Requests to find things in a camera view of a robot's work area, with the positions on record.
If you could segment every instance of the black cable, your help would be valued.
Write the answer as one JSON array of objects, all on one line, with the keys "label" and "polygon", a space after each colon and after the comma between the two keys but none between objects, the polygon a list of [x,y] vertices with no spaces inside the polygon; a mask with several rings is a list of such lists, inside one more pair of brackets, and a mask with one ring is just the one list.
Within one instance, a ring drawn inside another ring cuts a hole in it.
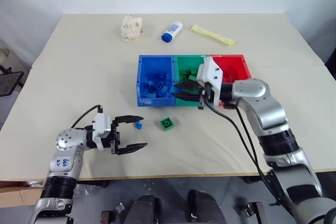
[{"label": "black cable", "polygon": [[250,136],[250,134],[249,134],[249,132],[248,132],[248,130],[247,130],[247,127],[246,127],[246,125],[245,125],[245,122],[244,122],[244,120],[243,120],[243,117],[241,116],[241,113],[240,113],[238,107],[235,106],[235,109],[236,109],[236,111],[237,111],[237,113],[238,113],[239,119],[240,119],[240,121],[242,122],[242,125],[243,125],[243,127],[244,127],[245,133],[246,133],[247,138],[248,138],[248,140],[249,140],[249,143],[250,143],[250,145],[251,145],[252,152],[253,152],[253,156],[252,156],[250,150],[248,149],[248,147],[247,147],[247,145],[246,145],[246,143],[245,143],[245,141],[244,141],[244,138],[243,138],[243,136],[242,136],[242,134],[241,134],[241,132],[240,132],[240,130],[239,130],[237,124],[236,124],[230,117],[228,117],[227,115],[225,115],[225,114],[223,114],[223,113],[220,113],[220,112],[217,111],[214,107],[212,107],[212,106],[209,104],[209,102],[208,102],[208,100],[207,100],[206,97],[204,98],[204,103],[208,106],[208,108],[209,108],[211,111],[213,111],[213,112],[216,113],[217,115],[219,115],[219,116],[225,118],[226,120],[228,120],[228,121],[233,125],[233,127],[236,129],[236,131],[237,131],[237,133],[238,133],[238,135],[239,135],[239,137],[240,137],[240,140],[242,141],[242,144],[243,144],[243,146],[244,146],[244,148],[245,148],[247,154],[250,156],[251,160],[252,160],[253,163],[255,164],[255,166],[256,166],[256,168],[257,168],[257,170],[258,170],[258,173],[259,173],[259,175],[260,175],[261,180],[264,182],[265,186],[266,186],[267,189],[270,191],[270,193],[275,197],[276,201],[279,202],[280,204],[282,204],[282,206],[288,211],[288,213],[289,213],[290,215],[293,215],[291,209],[290,209],[286,204],[284,204],[284,203],[282,202],[282,200],[277,196],[277,194],[276,194],[276,193],[273,191],[273,189],[271,188],[271,186],[270,186],[270,184],[269,184],[267,178],[266,178],[265,175],[262,173],[262,171],[261,171],[261,169],[260,169],[260,167],[259,167],[259,164],[258,164],[258,158],[257,158],[256,150],[255,150],[255,148],[254,148],[254,145],[253,145],[251,136]]},{"label": "black cable", "polygon": [[80,117],[73,123],[73,125],[71,126],[71,128],[74,128],[74,127],[76,126],[76,124],[77,124],[80,120],[82,120],[82,118],[83,118],[84,116],[86,116],[88,113],[90,113],[90,112],[91,112],[92,110],[94,110],[95,108],[98,108],[98,110],[101,110],[101,105],[97,104],[97,105],[91,107],[90,109],[88,109],[86,112],[84,112],[83,115],[81,115],[81,116],[80,116]]}]

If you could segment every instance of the floor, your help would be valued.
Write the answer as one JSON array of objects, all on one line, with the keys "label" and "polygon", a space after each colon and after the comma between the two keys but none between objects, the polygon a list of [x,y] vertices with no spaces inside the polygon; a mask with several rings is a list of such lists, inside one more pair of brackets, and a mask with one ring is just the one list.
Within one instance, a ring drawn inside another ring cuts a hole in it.
[{"label": "floor", "polygon": [[[138,197],[153,194],[161,200],[161,223],[181,223],[185,222],[186,198],[190,189],[211,194],[221,206],[227,223],[257,223],[255,216],[243,218],[235,211],[236,203],[244,200],[261,201],[269,223],[295,223],[282,207],[269,206],[274,200],[262,182],[246,184],[239,177],[113,180],[107,188],[76,197],[71,216],[75,224],[98,224],[102,211],[112,210],[120,202],[128,209]],[[27,223],[32,209],[33,206],[0,208],[0,223]]]}]

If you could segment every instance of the beige table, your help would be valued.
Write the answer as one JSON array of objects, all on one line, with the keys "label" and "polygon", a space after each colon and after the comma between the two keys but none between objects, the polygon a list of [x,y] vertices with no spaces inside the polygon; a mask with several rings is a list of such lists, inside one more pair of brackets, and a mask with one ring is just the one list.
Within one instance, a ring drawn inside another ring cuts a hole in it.
[{"label": "beige table", "polygon": [[[44,179],[58,132],[97,103],[111,116],[143,116],[142,130],[125,124],[119,131],[122,145],[148,146],[125,156],[87,151],[82,179],[255,174],[233,127],[211,111],[137,107],[139,54],[244,54],[251,75],[267,81],[285,108],[313,168],[336,169],[335,81],[285,15],[141,16],[144,33],[131,44],[120,38],[123,15],[62,17],[0,131],[0,179]],[[173,43],[161,42],[162,31],[176,20],[184,30]],[[238,43],[228,48],[194,34],[187,29],[193,23]],[[238,122],[234,111],[224,112]],[[163,132],[159,121],[167,116],[176,126]],[[93,117],[89,114],[80,126]],[[253,141],[262,161],[256,137]],[[268,170],[264,161],[261,168]]]}]

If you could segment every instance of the blue lego brick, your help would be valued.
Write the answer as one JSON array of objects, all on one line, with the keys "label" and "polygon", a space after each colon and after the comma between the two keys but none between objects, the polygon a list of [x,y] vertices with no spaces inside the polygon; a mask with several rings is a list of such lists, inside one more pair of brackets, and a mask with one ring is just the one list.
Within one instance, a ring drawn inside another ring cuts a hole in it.
[{"label": "blue lego brick", "polygon": [[134,124],[135,124],[135,127],[138,128],[138,130],[142,128],[142,124],[140,123],[140,121],[136,121]]},{"label": "blue lego brick", "polygon": [[176,98],[170,93],[175,83],[175,62],[172,55],[139,55],[136,85],[138,106],[175,106]]}]

